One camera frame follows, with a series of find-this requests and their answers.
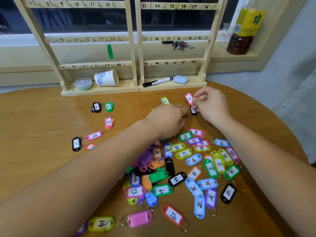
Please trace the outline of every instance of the wooden shelf base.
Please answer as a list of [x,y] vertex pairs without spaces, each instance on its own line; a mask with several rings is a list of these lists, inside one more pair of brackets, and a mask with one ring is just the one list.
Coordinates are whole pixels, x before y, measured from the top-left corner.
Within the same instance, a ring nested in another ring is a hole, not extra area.
[[79,91],[71,84],[71,88],[68,91],[62,91],[61,95],[67,96],[87,96],[109,93],[122,93],[122,92],[136,92],[139,91],[139,86],[134,86],[133,79],[120,79],[118,87],[100,87],[95,81],[92,82],[92,88],[88,91]]
[[[163,79],[166,77],[168,76],[145,78],[145,82]],[[156,90],[167,90],[167,89],[178,89],[178,88],[204,87],[207,85],[206,81],[200,81],[197,75],[188,75],[188,78],[189,80],[188,80],[188,83],[186,84],[175,83],[172,80],[172,81],[164,82],[164,83],[157,84],[151,87],[143,87],[143,85],[140,83],[140,80],[139,80],[139,90],[140,91],[156,91]]]

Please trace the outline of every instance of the brown liquid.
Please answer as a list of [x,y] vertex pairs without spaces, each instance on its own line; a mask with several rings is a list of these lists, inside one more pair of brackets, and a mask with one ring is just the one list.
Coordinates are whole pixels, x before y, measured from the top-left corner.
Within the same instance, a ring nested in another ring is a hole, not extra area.
[[253,36],[241,37],[234,33],[227,46],[227,51],[233,55],[245,55],[253,41]]

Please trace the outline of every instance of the barcode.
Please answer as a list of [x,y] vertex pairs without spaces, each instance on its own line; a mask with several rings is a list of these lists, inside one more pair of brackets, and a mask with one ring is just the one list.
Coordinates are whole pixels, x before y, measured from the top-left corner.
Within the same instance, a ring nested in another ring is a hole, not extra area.
[[234,32],[238,34],[240,31],[240,28],[241,28],[241,25],[236,24]]

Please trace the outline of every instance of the person's right hand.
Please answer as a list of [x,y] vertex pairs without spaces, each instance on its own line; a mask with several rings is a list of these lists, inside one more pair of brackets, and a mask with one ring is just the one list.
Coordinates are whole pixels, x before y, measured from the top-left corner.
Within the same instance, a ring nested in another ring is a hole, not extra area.
[[193,103],[192,108],[214,126],[226,118],[231,118],[226,96],[220,90],[203,87],[193,95]]

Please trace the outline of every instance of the bottle of brown liquid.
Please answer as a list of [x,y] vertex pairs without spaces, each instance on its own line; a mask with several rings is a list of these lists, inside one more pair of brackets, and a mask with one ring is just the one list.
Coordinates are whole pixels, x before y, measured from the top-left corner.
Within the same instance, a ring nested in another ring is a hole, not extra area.
[[245,55],[249,50],[265,16],[265,11],[260,8],[262,1],[253,0],[241,9],[227,46],[227,52],[230,54]]

